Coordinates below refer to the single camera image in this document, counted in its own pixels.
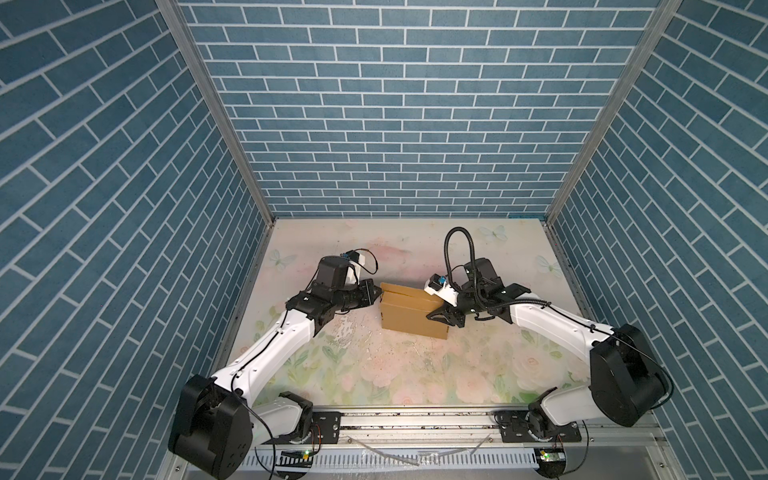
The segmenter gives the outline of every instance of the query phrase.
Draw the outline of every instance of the floral tabletop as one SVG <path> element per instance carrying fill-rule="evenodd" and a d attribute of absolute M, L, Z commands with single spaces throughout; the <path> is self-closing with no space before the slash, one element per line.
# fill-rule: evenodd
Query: floral tabletop
<path fill-rule="evenodd" d="M 525 285 L 578 313 L 537 220 L 278 220 L 231 359 L 277 320 L 320 257 L 367 248 L 379 260 L 377 284 L 423 288 L 433 273 L 445 274 L 443 239 L 457 225 L 470 231 L 477 257 L 489 258 L 504 283 Z M 449 251 L 452 266 L 468 261 L 461 234 L 453 236 Z M 553 386 L 580 385 L 588 374 L 558 344 L 501 319 L 468 317 L 465 328 L 452 327 L 440 340 L 382 329 L 377 303 L 336 315 L 285 363 L 256 403 L 286 390 L 326 406 L 530 402 Z"/>

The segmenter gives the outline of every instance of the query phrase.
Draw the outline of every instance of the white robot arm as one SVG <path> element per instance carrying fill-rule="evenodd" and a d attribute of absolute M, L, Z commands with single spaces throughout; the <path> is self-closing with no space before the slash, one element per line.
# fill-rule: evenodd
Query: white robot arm
<path fill-rule="evenodd" d="M 211 377 L 193 376 L 182 388 L 168 449 L 214 478 L 227 478 L 253 440 L 271 435 L 301 440 L 309 433 L 312 403 L 284 392 L 275 402 L 250 405 L 275 372 L 338 311 L 370 306 L 382 291 L 360 280 L 365 257 L 355 250 L 323 257 L 309 286 L 286 302 L 286 311 L 243 355 Z M 255 412 L 269 427 L 252 425 Z"/>
<path fill-rule="evenodd" d="M 453 281 L 448 259 L 449 240 L 456 232 L 469 242 L 470 261 L 463 266 L 468 281 L 462 286 Z M 505 286 L 488 259 L 475 259 L 472 237 L 464 228 L 449 231 L 444 251 L 447 275 L 433 275 L 424 290 L 445 302 L 427 318 L 463 327 L 467 315 L 477 320 L 499 317 L 555 341 L 590 368 L 590 385 L 550 389 L 528 406 L 528 426 L 536 437 L 549 439 L 572 422 L 600 417 L 632 426 L 670 398 L 674 384 L 639 329 L 595 323 L 552 306 L 517 283 Z M 480 317 L 483 312 L 488 316 Z"/>
<path fill-rule="evenodd" d="M 648 409 L 671 395 L 668 374 L 653 358 L 640 330 L 618 329 L 553 307 L 523 286 L 504 286 L 485 258 L 475 259 L 469 233 L 470 262 L 464 265 L 469 281 L 453 282 L 446 254 L 446 276 L 433 275 L 425 290 L 445 300 L 427 318 L 463 327 L 467 315 L 487 320 L 500 317 L 554 340 L 590 366 L 591 384 L 551 389 L 528 406 L 528 427 L 545 440 L 571 422 L 608 417 L 632 426 Z M 196 375 L 183 387 L 168 448 L 214 478 L 234 472 L 255 440 L 270 439 L 262 425 L 253 425 L 255 412 L 272 435 L 293 440 L 308 435 L 312 403 L 284 392 L 275 402 L 250 409 L 259 391 L 302 345 L 309 342 L 338 311 L 373 304 L 382 291 L 371 279 L 359 280 L 365 257 L 355 250 L 321 259 L 316 279 L 286 303 L 286 312 L 243 355 L 210 378 Z M 481 312 L 489 316 L 479 317 Z"/>

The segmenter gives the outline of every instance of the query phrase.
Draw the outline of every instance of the brown cardboard box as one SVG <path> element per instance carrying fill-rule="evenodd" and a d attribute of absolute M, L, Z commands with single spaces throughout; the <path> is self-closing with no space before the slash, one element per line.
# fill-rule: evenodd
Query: brown cardboard box
<path fill-rule="evenodd" d="M 382 283 L 382 328 L 415 335 L 448 338 L 448 326 L 427 319 L 427 313 L 442 305 L 442 298 L 409 286 Z"/>

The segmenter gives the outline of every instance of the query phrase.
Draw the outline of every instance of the brick wallpaper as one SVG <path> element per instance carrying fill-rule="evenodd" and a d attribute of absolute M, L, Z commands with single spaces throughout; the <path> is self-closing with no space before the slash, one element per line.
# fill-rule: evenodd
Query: brick wallpaper
<path fill-rule="evenodd" d="M 688 478 L 768 478 L 768 2 L 684 0 L 554 227 L 680 392 Z"/>
<path fill-rule="evenodd" d="M 282 217 L 541 217 L 656 4 L 182 0 Z"/>
<path fill-rule="evenodd" d="M 0 2 L 0 478 L 146 478 L 263 221 L 152 0 Z"/>

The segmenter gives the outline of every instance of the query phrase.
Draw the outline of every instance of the metal rail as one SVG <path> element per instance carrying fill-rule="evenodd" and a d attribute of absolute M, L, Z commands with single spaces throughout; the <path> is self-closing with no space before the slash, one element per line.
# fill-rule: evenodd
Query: metal rail
<path fill-rule="evenodd" d="M 200 51 L 197 49 L 192 32 L 187 25 L 187 21 L 184 19 L 184 13 L 181 11 L 177 0 L 156 0 L 157 7 L 160 9 L 160 14 L 163 15 L 163 20 L 168 25 L 171 36 L 176 41 L 176 46 L 181 52 L 181 56 L 184 57 L 184 61 L 187 63 L 187 67 L 190 69 L 192 78 L 194 79 L 197 88 L 200 89 L 200 94 L 203 96 L 211 117 L 213 117 L 216 126 L 219 128 L 221 137 L 224 139 L 224 143 L 227 144 L 227 148 L 232 154 L 237 170 L 243 176 L 248 191 L 250 192 L 253 201 L 256 202 L 256 206 L 259 208 L 267 226 L 271 227 L 275 221 L 274 215 L 270 210 L 270 205 L 267 203 L 264 197 L 261 187 L 256 180 L 256 175 L 253 173 L 253 168 L 248 162 L 243 145 L 240 143 L 240 139 L 237 138 L 234 126 L 230 121 L 230 116 L 227 114 L 227 110 L 224 108 L 224 104 L 221 102 L 221 97 L 216 90 L 213 79 L 210 77 L 208 68 L 205 66 L 203 57 L 200 55 Z"/>
<path fill-rule="evenodd" d="M 492 413 L 500 409 L 526 409 L 523 405 L 424 406 L 424 407 L 316 407 L 316 411 L 341 412 L 339 443 L 328 449 L 358 449 L 355 440 L 373 448 L 462 448 L 474 447 L 485 437 L 482 449 L 537 447 L 540 442 L 504 443 Z M 632 428 L 609 420 L 587 422 L 590 439 L 569 445 L 646 446 L 666 445 L 653 415 L 644 415 Z M 266 449 L 268 445 L 259 446 Z"/>
<path fill-rule="evenodd" d="M 565 175 L 560 190 L 555 194 L 554 200 L 547 209 L 545 218 L 549 224 L 552 224 L 563 210 L 568 196 L 576 187 L 578 179 L 592 160 L 592 155 L 598 149 L 600 142 L 603 141 L 608 128 L 616 118 L 621 105 L 624 104 L 624 100 L 627 98 L 634 82 L 643 71 L 645 63 L 650 58 L 650 54 L 653 53 L 659 40 L 661 40 L 661 35 L 667 29 L 681 2 L 682 0 L 660 0 L 656 10 L 648 19 L 643 36 L 627 59 L 627 64 L 616 81 L 611 96 L 608 98 L 603 109 L 600 110 L 592 130 L 584 139 L 584 144 L 581 145 L 581 150 L 576 156 L 576 160 Z"/>

